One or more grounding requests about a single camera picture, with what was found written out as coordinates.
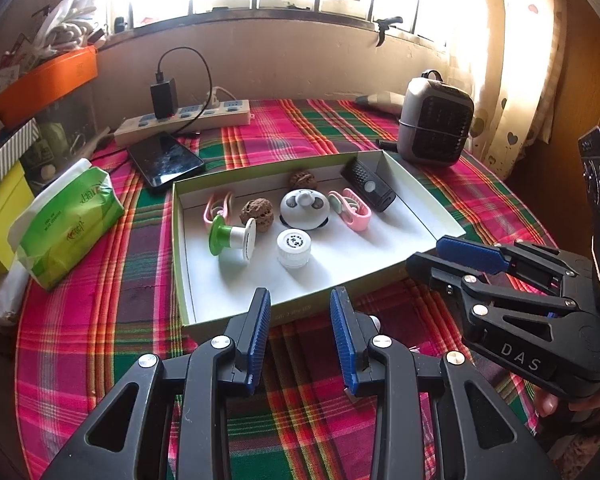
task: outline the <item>curtain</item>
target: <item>curtain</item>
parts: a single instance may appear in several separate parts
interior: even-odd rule
[[[449,0],[450,84],[475,103],[467,148],[500,178],[548,142],[566,34],[564,0]]]

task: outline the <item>wooden cabinet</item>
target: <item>wooden cabinet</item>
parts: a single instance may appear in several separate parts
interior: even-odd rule
[[[577,140],[600,124],[600,19],[586,0],[567,0],[567,40],[549,144],[538,140],[507,179],[559,247],[590,254]]]

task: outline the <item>human hand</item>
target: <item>human hand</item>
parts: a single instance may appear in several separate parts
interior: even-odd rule
[[[558,403],[560,399],[558,397],[547,393],[544,390],[541,390],[537,386],[534,386],[534,390],[536,392],[534,396],[534,406],[536,407],[536,412],[541,417],[546,417],[555,413],[555,410],[558,408]],[[600,407],[600,389],[593,394],[588,399],[578,400],[577,402],[570,402],[569,409],[572,412],[584,412],[595,410]],[[597,422],[600,422],[600,416],[596,418]]]

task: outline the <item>smartphone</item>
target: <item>smartphone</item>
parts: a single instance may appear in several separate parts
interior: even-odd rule
[[[175,180],[205,171],[205,161],[167,133],[141,140],[126,150],[152,192],[166,191]]]

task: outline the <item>white bottle cap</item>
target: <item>white bottle cap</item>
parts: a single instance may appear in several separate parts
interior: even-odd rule
[[[278,235],[278,261],[287,269],[304,267],[311,256],[311,237],[300,229],[287,229]]]
[[[231,227],[229,247],[232,249],[242,249],[242,257],[246,262],[251,260],[255,243],[256,221],[253,218],[249,218],[244,227]]]

